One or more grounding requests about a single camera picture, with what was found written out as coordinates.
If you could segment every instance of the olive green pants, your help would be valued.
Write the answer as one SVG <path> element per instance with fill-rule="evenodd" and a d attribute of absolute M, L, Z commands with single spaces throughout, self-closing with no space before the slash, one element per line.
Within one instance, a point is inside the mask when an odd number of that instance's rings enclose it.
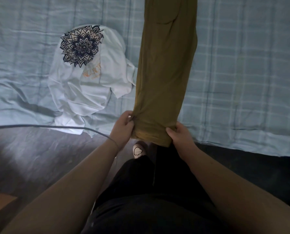
<path fill-rule="evenodd" d="M 197 0 L 145 0 L 132 138 L 169 147 L 197 47 Z"/>

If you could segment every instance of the left hand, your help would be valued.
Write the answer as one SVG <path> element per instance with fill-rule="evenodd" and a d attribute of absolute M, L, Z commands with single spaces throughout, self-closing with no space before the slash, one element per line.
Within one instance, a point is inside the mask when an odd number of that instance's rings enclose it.
<path fill-rule="evenodd" d="M 117 143 L 119 150 L 124 148 L 131 137 L 134 127 L 134 122 L 130 121 L 131 117 L 129 116 L 131 115 L 132 111 L 125 111 L 116 121 L 110 133 L 110 138 Z"/>

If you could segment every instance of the bed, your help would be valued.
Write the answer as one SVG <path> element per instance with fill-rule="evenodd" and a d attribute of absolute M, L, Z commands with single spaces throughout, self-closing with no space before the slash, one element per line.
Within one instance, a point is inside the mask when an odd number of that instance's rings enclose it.
<path fill-rule="evenodd" d="M 137 66 L 143 14 L 144 0 L 0 0 L 0 125 L 53 123 L 47 76 L 76 26 L 116 29 Z M 179 121 L 199 143 L 290 156 L 290 0 L 198 0 L 197 35 Z M 85 125 L 110 133 L 134 98 L 112 94 Z"/>

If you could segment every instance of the white t-shirt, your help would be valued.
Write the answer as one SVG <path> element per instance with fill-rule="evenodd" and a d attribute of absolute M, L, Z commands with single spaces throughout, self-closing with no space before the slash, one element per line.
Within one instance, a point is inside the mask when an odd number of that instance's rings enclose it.
<path fill-rule="evenodd" d="M 131 92 L 135 74 L 137 69 L 125 58 L 125 44 L 116 30 L 86 25 L 65 33 L 55 50 L 48 79 L 54 103 L 62 112 L 54 125 L 85 126 L 82 116 L 104 109 L 111 91 L 117 98 Z"/>

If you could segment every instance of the forearm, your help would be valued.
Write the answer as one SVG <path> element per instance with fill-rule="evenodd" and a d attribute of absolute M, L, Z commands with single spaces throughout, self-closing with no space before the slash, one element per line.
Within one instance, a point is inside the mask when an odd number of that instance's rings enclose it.
<path fill-rule="evenodd" d="M 182 157 L 227 222 L 242 233 L 290 233 L 290 207 L 196 146 Z"/>
<path fill-rule="evenodd" d="M 27 205 L 2 233 L 78 233 L 117 154 L 107 140 Z"/>

